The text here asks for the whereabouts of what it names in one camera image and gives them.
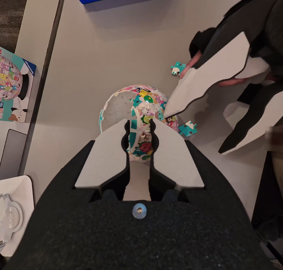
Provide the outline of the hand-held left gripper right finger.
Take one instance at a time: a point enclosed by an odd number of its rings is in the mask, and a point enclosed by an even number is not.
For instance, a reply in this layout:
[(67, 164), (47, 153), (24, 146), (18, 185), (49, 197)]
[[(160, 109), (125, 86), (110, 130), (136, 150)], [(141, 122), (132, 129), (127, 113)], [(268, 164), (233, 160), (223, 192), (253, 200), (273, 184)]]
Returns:
[(149, 194), (152, 201), (161, 201), (167, 191), (203, 189), (199, 169), (187, 146), (188, 142), (172, 128), (150, 120), (152, 153), (150, 157)]

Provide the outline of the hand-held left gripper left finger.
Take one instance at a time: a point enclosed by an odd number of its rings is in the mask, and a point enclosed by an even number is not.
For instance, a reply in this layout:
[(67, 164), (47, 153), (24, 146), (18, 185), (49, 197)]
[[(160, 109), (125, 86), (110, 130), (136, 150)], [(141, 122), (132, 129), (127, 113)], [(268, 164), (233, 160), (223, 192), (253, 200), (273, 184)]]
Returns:
[(122, 201), (130, 182), (130, 121), (123, 119), (98, 136), (75, 183), (75, 189), (113, 190)]

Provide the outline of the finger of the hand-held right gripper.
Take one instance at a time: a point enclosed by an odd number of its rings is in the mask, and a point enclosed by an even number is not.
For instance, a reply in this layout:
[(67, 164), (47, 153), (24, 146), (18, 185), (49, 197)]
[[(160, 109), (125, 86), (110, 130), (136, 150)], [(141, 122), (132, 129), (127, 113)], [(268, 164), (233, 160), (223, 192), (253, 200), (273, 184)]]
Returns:
[(259, 121), (257, 121), (255, 125), (252, 125), (245, 135), (240, 137), (240, 140), (232, 141), (227, 138), (218, 152), (222, 155), (228, 154), (261, 137), (269, 127), (274, 126), (280, 120), (282, 110), (283, 93), (279, 92), (271, 98)]
[(249, 41), (241, 32), (202, 66), (190, 68), (170, 96), (164, 117), (182, 113), (191, 102), (203, 97), (212, 85), (241, 73), (249, 48)]

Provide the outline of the teal puzzle piece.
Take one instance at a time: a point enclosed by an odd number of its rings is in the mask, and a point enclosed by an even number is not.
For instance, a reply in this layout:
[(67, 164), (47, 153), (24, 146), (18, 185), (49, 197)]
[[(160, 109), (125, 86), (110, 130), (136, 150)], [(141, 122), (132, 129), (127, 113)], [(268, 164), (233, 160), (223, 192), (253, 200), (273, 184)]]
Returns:
[(185, 137), (189, 137), (192, 134), (197, 133), (197, 124), (193, 124), (191, 120), (186, 122), (185, 124), (179, 126), (179, 135), (184, 135)]
[(180, 73), (185, 69), (186, 64), (176, 62), (175, 65), (171, 66), (172, 69), (172, 75), (180, 75)]

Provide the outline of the colourful puzzle ball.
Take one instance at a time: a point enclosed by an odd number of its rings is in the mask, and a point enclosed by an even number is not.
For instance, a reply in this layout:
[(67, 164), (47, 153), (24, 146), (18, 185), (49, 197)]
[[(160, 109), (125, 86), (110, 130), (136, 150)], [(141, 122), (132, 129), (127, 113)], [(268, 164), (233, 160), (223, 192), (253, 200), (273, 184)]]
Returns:
[(102, 133), (123, 119), (130, 121), (129, 159), (132, 162), (147, 162), (152, 154), (150, 120), (156, 118), (176, 132), (176, 116), (164, 117), (168, 97), (148, 85), (131, 85), (113, 93), (106, 101), (99, 117)]

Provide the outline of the teal puzzle box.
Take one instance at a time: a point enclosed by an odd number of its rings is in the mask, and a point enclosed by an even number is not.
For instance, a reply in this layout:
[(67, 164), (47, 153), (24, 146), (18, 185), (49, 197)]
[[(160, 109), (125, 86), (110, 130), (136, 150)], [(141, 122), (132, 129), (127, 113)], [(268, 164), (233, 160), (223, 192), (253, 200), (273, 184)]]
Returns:
[(25, 123), (36, 65), (0, 48), (0, 120)]

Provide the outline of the person's right hand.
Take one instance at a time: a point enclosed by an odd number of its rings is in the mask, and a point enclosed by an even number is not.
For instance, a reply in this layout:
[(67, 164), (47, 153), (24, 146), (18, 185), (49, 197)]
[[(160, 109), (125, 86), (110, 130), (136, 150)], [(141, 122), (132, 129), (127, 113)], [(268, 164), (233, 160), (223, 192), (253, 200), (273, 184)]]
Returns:
[[(180, 73), (180, 79), (183, 79), (185, 76), (186, 72), (193, 67), (193, 65), (200, 59), (202, 56), (201, 51), (199, 50), (192, 58), (191, 60), (186, 64), (186, 67), (184, 70)], [(228, 87), (228, 86), (233, 86), (237, 84), (242, 84), (245, 83), (249, 78), (233, 78), (231, 80), (225, 80), (222, 82), (219, 82), (218, 85), (221, 87)]]

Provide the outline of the grey closed laptop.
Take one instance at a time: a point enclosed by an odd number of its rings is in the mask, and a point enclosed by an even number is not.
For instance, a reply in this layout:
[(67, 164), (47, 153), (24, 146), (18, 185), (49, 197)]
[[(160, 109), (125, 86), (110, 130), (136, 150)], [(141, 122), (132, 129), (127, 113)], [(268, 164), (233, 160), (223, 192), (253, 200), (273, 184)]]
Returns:
[(0, 180), (17, 177), (27, 135), (8, 130), (0, 164)]

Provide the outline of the clear plastic packaging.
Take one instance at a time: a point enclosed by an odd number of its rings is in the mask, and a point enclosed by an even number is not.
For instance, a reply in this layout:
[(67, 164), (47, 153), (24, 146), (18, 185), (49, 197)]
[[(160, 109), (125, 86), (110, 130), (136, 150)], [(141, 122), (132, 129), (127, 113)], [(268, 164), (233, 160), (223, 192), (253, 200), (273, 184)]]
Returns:
[(12, 201), (9, 194), (0, 195), (0, 247), (3, 248), (12, 239), (23, 223), (21, 206)]

